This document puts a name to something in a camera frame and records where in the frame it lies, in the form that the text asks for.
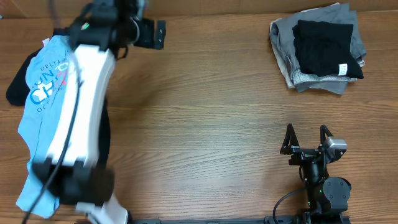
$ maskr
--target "wooden table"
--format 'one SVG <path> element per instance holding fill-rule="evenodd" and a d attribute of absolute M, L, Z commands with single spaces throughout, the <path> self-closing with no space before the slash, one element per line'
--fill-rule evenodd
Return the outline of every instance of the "wooden table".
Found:
<path fill-rule="evenodd" d="M 134 218 L 262 218 L 302 187 L 298 167 L 279 154 L 286 126 L 304 147 L 319 127 L 348 143 L 330 175 L 353 186 L 353 223 L 394 223 L 398 209 L 398 12 L 361 12 L 368 54 L 364 80 L 343 96 L 288 90 L 269 42 L 269 24 L 286 14 L 167 17 L 165 49 L 130 49 L 107 97 L 108 166 L 116 195 Z M 0 21 L 0 94 L 24 59 L 50 37 L 47 19 Z M 17 133 L 24 109 L 0 98 L 0 223 L 20 223 L 15 202 L 29 151 Z M 277 214 L 305 207 L 305 194 Z M 72 207 L 53 220 L 74 221 Z"/>

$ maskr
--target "t-shirt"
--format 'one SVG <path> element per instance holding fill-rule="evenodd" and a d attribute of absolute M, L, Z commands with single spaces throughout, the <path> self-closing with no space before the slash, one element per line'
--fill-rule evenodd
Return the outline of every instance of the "t-shirt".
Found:
<path fill-rule="evenodd" d="M 28 211 L 43 186 L 32 173 L 32 161 L 44 160 L 57 130 L 66 90 L 68 36 L 56 35 L 34 57 L 27 68 L 26 84 L 30 88 L 18 133 L 30 151 L 29 175 L 17 205 Z M 43 194 L 33 213 L 49 218 L 59 206 L 59 199 L 49 191 Z"/>

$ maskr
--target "black cable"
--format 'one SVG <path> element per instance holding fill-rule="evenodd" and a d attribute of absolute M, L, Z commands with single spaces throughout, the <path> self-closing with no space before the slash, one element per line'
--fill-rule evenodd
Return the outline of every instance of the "black cable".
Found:
<path fill-rule="evenodd" d="M 54 170 L 50 174 L 50 177 L 47 179 L 46 183 L 43 185 L 42 190 L 40 191 L 39 195 L 35 199 L 35 201 L 32 204 L 32 206 L 30 207 L 29 211 L 26 212 L 25 217 L 24 217 L 24 219 L 22 221 L 22 224 L 26 224 L 27 223 L 27 221 L 28 221 L 28 219 L 30 217 L 30 214 L 33 212 L 33 209 L 35 208 L 35 206 L 39 202 L 40 198 L 43 196 L 44 192 L 48 189 L 48 187 L 50 186 L 50 184 L 54 180 L 54 177 L 56 176 L 59 168 L 61 167 L 63 159 L 65 158 L 65 154 L 67 153 L 67 149 L 69 147 L 69 140 L 70 140 L 70 136 L 72 134 L 73 124 L 75 123 L 76 112 L 77 112 L 77 108 L 78 108 L 78 104 L 79 104 L 79 96 L 80 96 L 80 69 L 79 69 L 79 66 L 78 66 L 77 59 L 76 59 L 76 57 L 74 56 L 73 53 L 71 53 L 71 58 L 73 59 L 74 64 L 75 64 L 75 70 L 76 70 L 76 75 L 77 75 L 77 79 L 76 79 L 77 80 L 77 82 L 76 82 L 77 91 L 76 91 L 75 107 L 73 109 L 72 118 L 71 118 L 71 121 L 70 121 L 70 124 L 69 124 L 67 138 L 65 139 L 65 143 L 63 145 L 63 149 L 62 149 L 61 155 L 60 155 L 60 157 L 58 159 L 57 165 L 55 165 Z"/>
<path fill-rule="evenodd" d="M 326 152 L 322 150 L 323 154 L 323 177 L 326 178 Z"/>
<path fill-rule="evenodd" d="M 303 190 L 306 190 L 306 189 L 307 189 L 307 188 L 305 187 L 305 188 L 303 188 L 303 189 L 294 190 L 294 191 L 292 191 L 291 193 L 289 193 L 289 194 L 283 196 L 281 199 L 279 199 L 279 201 L 275 204 L 274 210 L 272 211 L 272 217 L 273 217 L 273 219 L 274 219 L 275 224 L 278 224 L 278 220 L 276 219 L 276 216 L 275 216 L 276 208 L 278 207 L 278 205 L 279 205 L 283 200 L 285 200 L 286 198 L 288 198 L 288 197 L 290 197 L 290 196 L 292 196 L 292 195 L 295 195 L 295 194 L 297 194 L 297 193 L 299 193 L 299 192 L 301 192 L 301 191 L 303 191 Z"/>
<path fill-rule="evenodd" d="M 300 167 L 298 168 L 298 174 L 300 175 L 300 179 L 301 179 L 302 181 L 304 181 L 303 174 L 301 173 L 302 167 L 303 167 L 303 165 L 300 165 Z"/>
<path fill-rule="evenodd" d="M 53 24 L 54 28 L 61 28 L 61 22 L 58 17 L 57 10 L 55 8 L 54 0 L 48 0 L 47 3 L 48 3 L 47 5 L 49 7 L 49 13 L 51 15 L 52 24 Z"/>

